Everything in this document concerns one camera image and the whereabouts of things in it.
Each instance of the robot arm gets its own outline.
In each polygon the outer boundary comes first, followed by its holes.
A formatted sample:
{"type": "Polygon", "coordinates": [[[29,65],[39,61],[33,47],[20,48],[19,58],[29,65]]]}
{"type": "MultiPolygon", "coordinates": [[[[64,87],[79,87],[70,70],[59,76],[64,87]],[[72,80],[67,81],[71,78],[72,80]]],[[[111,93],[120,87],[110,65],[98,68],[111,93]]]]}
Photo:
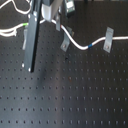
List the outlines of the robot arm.
{"type": "MultiPolygon", "coordinates": [[[[60,30],[60,15],[59,9],[61,9],[63,0],[32,0],[31,11],[29,14],[29,25],[27,28],[26,45],[25,45],[25,56],[24,67],[27,71],[33,72],[35,64],[35,56],[38,41],[39,22],[40,15],[46,20],[51,22],[55,17],[56,29],[60,30]]],[[[74,0],[64,0],[65,3],[65,14],[69,17],[74,11],[74,0]]]]}

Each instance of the metal bracket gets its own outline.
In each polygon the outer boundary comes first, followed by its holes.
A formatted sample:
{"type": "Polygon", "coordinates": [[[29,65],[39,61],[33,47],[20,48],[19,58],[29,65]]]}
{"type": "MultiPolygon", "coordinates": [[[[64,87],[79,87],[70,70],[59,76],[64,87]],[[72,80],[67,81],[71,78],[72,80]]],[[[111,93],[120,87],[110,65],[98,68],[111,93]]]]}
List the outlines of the metal bracket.
{"type": "Polygon", "coordinates": [[[106,39],[103,47],[103,49],[108,53],[110,53],[111,51],[113,34],[114,34],[114,30],[108,27],[106,32],[106,39]]]}
{"type": "MultiPolygon", "coordinates": [[[[74,32],[72,31],[72,29],[69,28],[69,27],[67,27],[67,30],[68,30],[69,34],[73,37],[74,32]]],[[[61,48],[64,52],[66,52],[67,49],[68,49],[68,47],[69,47],[69,44],[70,44],[69,37],[67,36],[66,33],[64,33],[64,41],[63,41],[63,43],[62,43],[62,45],[61,45],[60,48],[61,48]]]]}
{"type": "Polygon", "coordinates": [[[56,14],[56,30],[60,31],[60,15],[58,12],[56,14]]]}
{"type": "Polygon", "coordinates": [[[27,33],[28,33],[28,29],[27,29],[28,26],[25,27],[24,29],[24,43],[23,43],[23,50],[25,50],[26,48],[26,42],[27,42],[27,33]]]}

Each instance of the black surface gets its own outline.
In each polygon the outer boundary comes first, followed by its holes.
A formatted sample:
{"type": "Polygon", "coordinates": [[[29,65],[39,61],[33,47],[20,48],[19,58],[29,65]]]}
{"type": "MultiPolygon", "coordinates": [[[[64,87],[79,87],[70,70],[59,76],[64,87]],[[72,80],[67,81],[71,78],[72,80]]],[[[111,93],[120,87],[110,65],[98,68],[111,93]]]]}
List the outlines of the black surface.
{"type": "MultiPolygon", "coordinates": [[[[21,9],[26,2],[17,0],[21,9]]],[[[128,3],[76,2],[76,13],[62,24],[81,45],[105,36],[128,36],[128,3]]],[[[10,3],[0,10],[0,28],[26,22],[10,3]]],[[[103,42],[87,51],[73,44],[60,49],[63,31],[52,23],[40,26],[35,72],[21,68],[23,28],[16,37],[0,37],[0,128],[127,128],[128,41],[113,41],[110,54],[103,42]]]]}

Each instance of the white wire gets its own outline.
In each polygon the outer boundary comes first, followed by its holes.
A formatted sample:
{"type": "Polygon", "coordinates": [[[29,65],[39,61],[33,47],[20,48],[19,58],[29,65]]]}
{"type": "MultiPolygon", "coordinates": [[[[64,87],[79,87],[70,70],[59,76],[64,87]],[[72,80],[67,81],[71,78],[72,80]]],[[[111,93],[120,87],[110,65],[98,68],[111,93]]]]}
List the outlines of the white wire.
{"type": "Polygon", "coordinates": [[[0,29],[0,32],[1,33],[5,33],[5,32],[11,32],[11,31],[14,31],[15,29],[18,29],[20,27],[23,27],[23,23],[13,27],[13,28],[10,28],[10,29],[0,29]]]}
{"type": "Polygon", "coordinates": [[[15,2],[14,2],[14,0],[8,0],[8,1],[6,1],[5,3],[3,3],[3,4],[0,6],[0,9],[1,9],[2,7],[4,7],[5,5],[7,5],[7,4],[8,4],[9,2],[11,2],[11,1],[12,1],[12,3],[13,3],[13,5],[14,5],[14,7],[15,7],[15,9],[16,9],[17,12],[19,12],[19,13],[21,13],[21,14],[28,14],[28,13],[30,12],[31,7],[29,7],[29,10],[28,10],[28,11],[22,11],[22,10],[18,9],[17,6],[16,6],[16,4],[15,4],[15,2]]]}
{"type": "Polygon", "coordinates": [[[1,33],[0,32],[0,35],[1,36],[4,36],[4,37],[16,36],[16,34],[17,34],[17,31],[16,30],[12,31],[11,33],[1,33]]]}
{"type": "Polygon", "coordinates": [[[14,31],[16,31],[18,28],[21,28],[23,26],[24,26],[23,23],[21,23],[13,28],[10,28],[10,29],[0,29],[0,35],[5,36],[5,37],[14,36],[14,35],[16,35],[14,31]]]}
{"type": "MultiPolygon", "coordinates": [[[[64,30],[64,32],[67,34],[67,36],[69,37],[69,39],[71,40],[71,42],[80,50],[87,50],[88,49],[88,46],[80,46],[78,43],[75,42],[75,40],[71,37],[71,35],[69,34],[69,32],[66,30],[66,28],[61,25],[61,28],[64,30]]],[[[101,37],[99,38],[98,40],[94,41],[91,45],[94,46],[96,45],[97,43],[99,43],[100,41],[103,41],[105,40],[106,37],[101,37]]],[[[127,40],[128,39],[128,36],[125,36],[125,37],[113,37],[113,40],[127,40]]]]}

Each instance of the cable clip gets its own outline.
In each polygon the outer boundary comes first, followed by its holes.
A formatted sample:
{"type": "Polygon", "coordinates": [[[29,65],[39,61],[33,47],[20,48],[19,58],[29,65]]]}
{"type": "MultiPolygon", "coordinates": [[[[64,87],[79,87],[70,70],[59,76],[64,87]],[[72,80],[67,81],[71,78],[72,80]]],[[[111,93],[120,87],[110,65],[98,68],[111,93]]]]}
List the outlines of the cable clip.
{"type": "Polygon", "coordinates": [[[110,53],[111,51],[113,34],[114,34],[114,30],[108,27],[106,32],[106,39],[103,47],[103,49],[108,53],[110,53]]]}

